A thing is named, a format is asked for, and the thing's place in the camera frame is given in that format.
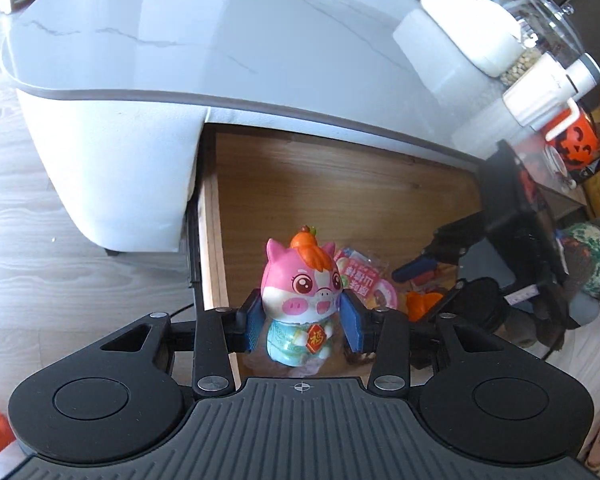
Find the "red snack packet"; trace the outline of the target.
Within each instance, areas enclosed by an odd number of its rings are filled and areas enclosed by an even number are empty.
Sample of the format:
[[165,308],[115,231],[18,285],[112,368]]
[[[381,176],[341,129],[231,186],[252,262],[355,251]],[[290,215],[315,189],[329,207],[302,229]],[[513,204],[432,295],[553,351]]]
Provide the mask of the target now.
[[398,308],[398,294],[385,278],[386,266],[380,260],[346,246],[338,250],[335,262],[343,287],[355,292],[367,309]]

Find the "pink pig toy figure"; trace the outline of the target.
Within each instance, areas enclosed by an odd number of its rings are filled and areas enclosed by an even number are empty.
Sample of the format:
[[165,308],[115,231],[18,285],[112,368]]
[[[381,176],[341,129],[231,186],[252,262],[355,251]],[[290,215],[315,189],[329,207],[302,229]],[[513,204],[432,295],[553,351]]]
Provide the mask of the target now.
[[268,240],[265,255],[260,294],[270,320],[268,356],[288,367],[326,360],[343,291],[335,245],[321,245],[315,230],[302,226],[287,246]]

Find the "white wooden drawer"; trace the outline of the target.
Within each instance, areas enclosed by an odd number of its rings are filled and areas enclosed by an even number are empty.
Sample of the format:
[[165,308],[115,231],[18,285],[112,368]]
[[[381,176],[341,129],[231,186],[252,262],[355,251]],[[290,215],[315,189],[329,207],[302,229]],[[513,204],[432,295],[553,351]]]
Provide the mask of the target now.
[[313,226],[321,243],[395,269],[439,226],[480,208],[467,170],[299,133],[204,127],[197,170],[189,218],[207,309],[239,307],[259,286],[269,238],[288,243]]

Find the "orange plastic toy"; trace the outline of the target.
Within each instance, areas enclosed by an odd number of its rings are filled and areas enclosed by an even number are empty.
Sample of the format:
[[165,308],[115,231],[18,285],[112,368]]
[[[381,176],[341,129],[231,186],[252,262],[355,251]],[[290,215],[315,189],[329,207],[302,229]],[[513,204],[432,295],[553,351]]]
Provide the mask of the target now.
[[408,292],[405,295],[406,314],[411,323],[423,318],[441,299],[440,292]]

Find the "orange pumpkin bucket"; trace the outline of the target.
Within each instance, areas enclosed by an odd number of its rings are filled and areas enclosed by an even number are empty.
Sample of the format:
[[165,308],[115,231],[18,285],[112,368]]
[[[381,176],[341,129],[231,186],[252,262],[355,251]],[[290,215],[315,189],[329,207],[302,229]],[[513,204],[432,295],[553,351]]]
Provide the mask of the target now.
[[579,118],[551,140],[550,145],[559,154],[570,177],[582,183],[594,174],[600,158],[600,139],[590,113],[582,107],[579,110]]

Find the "cream ribbed coffee mug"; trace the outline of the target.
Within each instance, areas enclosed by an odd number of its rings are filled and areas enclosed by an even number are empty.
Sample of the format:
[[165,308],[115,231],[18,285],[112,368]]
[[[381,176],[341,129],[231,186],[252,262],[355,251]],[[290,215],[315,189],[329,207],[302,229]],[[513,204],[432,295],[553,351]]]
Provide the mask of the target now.
[[566,106],[568,115],[557,125],[558,129],[565,129],[580,116],[573,99],[576,93],[562,64],[543,56],[504,92],[502,100],[523,127],[545,125],[555,116],[556,107]]

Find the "cream tissue box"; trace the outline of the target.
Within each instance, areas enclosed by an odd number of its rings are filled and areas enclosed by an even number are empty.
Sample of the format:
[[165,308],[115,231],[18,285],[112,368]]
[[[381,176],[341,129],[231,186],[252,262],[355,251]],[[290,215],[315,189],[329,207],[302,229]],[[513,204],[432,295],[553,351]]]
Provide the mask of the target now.
[[468,60],[492,78],[522,55],[516,18],[492,0],[420,0],[422,8]]

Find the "glass jar with lid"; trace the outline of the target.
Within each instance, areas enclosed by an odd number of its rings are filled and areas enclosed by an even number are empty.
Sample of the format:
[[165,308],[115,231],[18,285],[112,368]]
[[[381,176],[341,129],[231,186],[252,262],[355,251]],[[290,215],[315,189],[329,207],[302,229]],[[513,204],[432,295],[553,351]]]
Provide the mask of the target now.
[[510,87],[540,57],[550,52],[562,66],[568,67],[584,53],[582,39],[565,11],[553,0],[496,0],[512,14],[521,31],[524,52],[501,74],[501,82]]

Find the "white cabinet table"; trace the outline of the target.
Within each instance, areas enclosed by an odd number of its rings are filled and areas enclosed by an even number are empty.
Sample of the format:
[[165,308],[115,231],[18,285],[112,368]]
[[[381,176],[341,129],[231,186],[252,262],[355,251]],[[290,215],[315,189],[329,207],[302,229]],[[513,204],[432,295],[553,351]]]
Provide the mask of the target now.
[[566,189],[539,130],[420,0],[35,0],[2,65],[67,214],[113,252],[178,249],[212,124],[464,169],[503,139]]

